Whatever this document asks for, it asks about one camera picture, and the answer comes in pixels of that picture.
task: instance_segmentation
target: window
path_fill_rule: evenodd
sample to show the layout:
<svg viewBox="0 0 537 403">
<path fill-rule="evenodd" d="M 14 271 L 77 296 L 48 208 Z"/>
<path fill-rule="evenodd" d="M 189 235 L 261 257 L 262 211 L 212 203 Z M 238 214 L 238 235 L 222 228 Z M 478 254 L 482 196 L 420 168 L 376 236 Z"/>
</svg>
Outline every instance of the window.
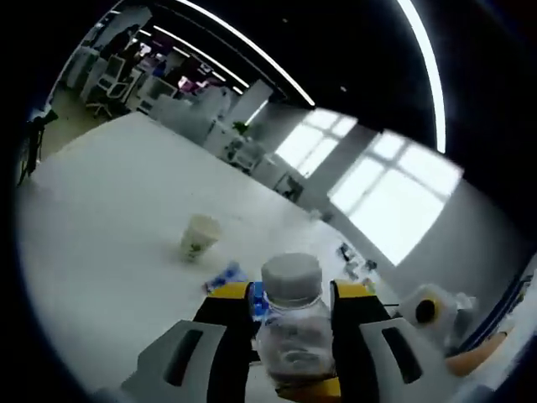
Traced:
<svg viewBox="0 0 537 403">
<path fill-rule="evenodd" d="M 423 238 L 461 169 L 396 133 L 377 136 L 329 193 L 332 203 L 395 265 Z"/>
<path fill-rule="evenodd" d="M 276 154 L 308 178 L 356 123 L 355 118 L 317 108 L 298 124 Z"/>
</svg>

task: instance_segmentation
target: ceiling light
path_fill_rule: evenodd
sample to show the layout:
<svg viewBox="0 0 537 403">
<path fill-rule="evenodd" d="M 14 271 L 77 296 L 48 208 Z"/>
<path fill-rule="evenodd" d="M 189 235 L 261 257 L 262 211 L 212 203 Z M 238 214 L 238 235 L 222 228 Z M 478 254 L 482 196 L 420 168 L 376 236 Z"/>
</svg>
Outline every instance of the ceiling light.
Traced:
<svg viewBox="0 0 537 403">
<path fill-rule="evenodd" d="M 204 8 L 198 6 L 197 4 L 194 4 L 192 2 L 189 2 L 187 0 L 176 0 L 180 3 L 183 3 L 185 6 L 188 6 L 190 8 L 193 8 L 195 9 L 196 11 L 198 11 L 199 13 L 202 13 L 203 15 L 207 16 L 208 18 L 212 19 L 214 22 L 220 24 L 223 28 L 227 29 L 228 31 L 230 31 L 232 34 L 235 34 L 238 38 L 242 39 L 242 41 L 244 41 L 248 46 L 250 46 L 252 49 L 254 49 L 256 52 L 258 52 L 258 54 L 263 57 L 274 69 L 276 69 L 276 71 L 281 74 L 288 82 L 291 86 L 293 86 L 295 88 L 296 91 L 299 92 L 299 94 L 304 97 L 304 99 L 313 107 L 315 106 L 315 102 L 313 102 L 313 99 L 311 99 L 311 97 L 306 93 L 306 91 L 304 91 L 302 89 L 301 86 L 299 86 L 299 84 L 293 80 L 293 78 L 289 75 L 289 73 L 287 71 L 285 71 L 281 65 L 279 65 L 278 63 L 276 63 L 276 61 L 270 57 L 269 55 L 267 55 L 267 53 L 265 53 L 264 50 L 262 50 L 259 46 L 257 46 L 256 44 L 254 44 L 254 42 L 252 42 L 252 40 L 250 40 L 249 38 L 247 38 L 244 34 L 242 34 L 241 32 L 237 31 L 235 28 L 233 28 L 230 24 L 228 24 L 226 21 L 224 21 L 223 19 L 221 18 L 218 18 L 215 14 L 213 13 L 210 13 L 209 11 L 205 10 Z"/>
<path fill-rule="evenodd" d="M 211 71 L 211 73 L 212 73 L 212 75 L 213 75 L 214 77 L 216 77 L 216 78 L 217 78 L 218 80 L 220 80 L 220 81 L 225 81 L 225 80 L 226 80 L 223 76 L 221 76 L 220 74 L 218 74 L 218 73 L 215 72 L 215 71 Z"/>
<path fill-rule="evenodd" d="M 183 56 L 190 57 L 190 55 L 189 55 L 188 53 L 186 53 L 185 51 L 179 49 L 177 46 L 174 46 L 174 50 L 175 50 L 176 52 L 181 53 Z"/>
<path fill-rule="evenodd" d="M 444 110 L 440 72 L 438 71 L 438 65 L 436 65 L 433 47 L 430 44 L 429 36 L 427 36 L 427 31 L 425 31 L 425 27 L 414 4 L 410 0 L 397 0 L 397 2 L 409 20 L 410 27 L 414 31 L 425 61 L 425 69 L 429 76 L 430 91 L 433 96 L 433 108 L 435 109 L 436 149 L 443 154 L 446 152 L 446 111 Z"/>
<path fill-rule="evenodd" d="M 252 116 L 250 118 L 248 118 L 248 120 L 246 121 L 246 124 L 249 125 L 254 119 L 256 116 L 259 115 L 259 113 L 261 112 L 261 110 L 267 106 L 267 104 L 269 103 L 269 100 L 265 100 L 265 102 L 263 102 L 261 104 L 261 106 L 259 106 L 254 113 L 252 113 Z"/>
<path fill-rule="evenodd" d="M 176 40 L 179 40 L 179 42 L 181 42 L 181 44 L 185 44 L 186 46 L 188 46 L 189 48 L 191 48 L 192 50 L 194 50 L 196 53 L 202 55 L 203 57 L 205 57 L 207 60 L 210 60 L 212 63 L 214 63 L 215 65 L 217 65 L 218 67 L 220 67 L 222 70 L 224 70 L 227 74 L 229 74 L 231 77 L 233 77 L 235 80 L 237 80 L 238 82 L 240 82 L 241 84 L 243 84 L 246 88 L 249 87 L 248 83 L 245 82 L 245 80 L 243 80 L 241 77 L 237 76 L 235 73 L 233 73 L 232 71 L 230 71 L 229 69 L 227 69 L 223 64 L 221 64 L 220 62 L 214 60 L 212 57 L 210 57 L 207 53 L 201 51 L 200 49 L 196 48 L 194 45 L 186 42 L 184 39 L 181 39 L 179 36 L 176 36 L 176 35 L 173 35 L 171 32 L 168 32 L 167 30 L 165 29 L 162 29 L 158 26 L 153 26 L 153 28 L 155 28 L 156 30 L 162 32 L 163 34 L 167 34 L 169 37 L 173 38 L 173 39 L 176 39 Z"/>
</svg>

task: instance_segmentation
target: plastic bottle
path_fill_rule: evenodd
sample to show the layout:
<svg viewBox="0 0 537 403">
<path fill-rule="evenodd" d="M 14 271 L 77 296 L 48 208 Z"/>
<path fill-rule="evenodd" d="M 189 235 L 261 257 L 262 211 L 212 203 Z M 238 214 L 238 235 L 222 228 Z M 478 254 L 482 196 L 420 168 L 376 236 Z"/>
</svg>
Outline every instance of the plastic bottle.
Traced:
<svg viewBox="0 0 537 403">
<path fill-rule="evenodd" d="M 308 254 L 283 254 L 261 270 L 268 309 L 257 335 L 258 354 L 277 386 L 334 375 L 330 310 L 321 299 L 322 272 Z"/>
</svg>

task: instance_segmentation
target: white paper cup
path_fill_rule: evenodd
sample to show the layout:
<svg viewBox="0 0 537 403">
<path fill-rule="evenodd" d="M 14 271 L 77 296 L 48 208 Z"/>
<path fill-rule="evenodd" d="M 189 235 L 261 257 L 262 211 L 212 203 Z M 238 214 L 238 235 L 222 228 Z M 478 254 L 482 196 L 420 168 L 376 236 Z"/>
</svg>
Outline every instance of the white paper cup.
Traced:
<svg viewBox="0 0 537 403">
<path fill-rule="evenodd" d="M 181 257 L 189 261 L 197 259 L 220 239 L 220 234 L 220 224 L 214 218 L 201 214 L 192 216 L 181 239 Z"/>
</svg>

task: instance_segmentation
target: table surface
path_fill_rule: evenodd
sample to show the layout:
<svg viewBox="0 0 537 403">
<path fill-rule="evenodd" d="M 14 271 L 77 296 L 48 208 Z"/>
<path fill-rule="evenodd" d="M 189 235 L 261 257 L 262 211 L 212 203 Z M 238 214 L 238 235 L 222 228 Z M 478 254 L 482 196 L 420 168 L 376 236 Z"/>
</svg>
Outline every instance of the table surface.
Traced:
<svg viewBox="0 0 537 403">
<path fill-rule="evenodd" d="M 118 386 L 138 354 L 205 298 L 227 263 L 250 280 L 276 254 L 306 252 L 345 278 L 345 238 L 204 149 L 142 115 L 105 123 L 49 157 L 18 194 L 29 294 L 54 348 L 88 390 Z M 190 216 L 222 225 L 195 264 L 179 241 Z"/>
</svg>

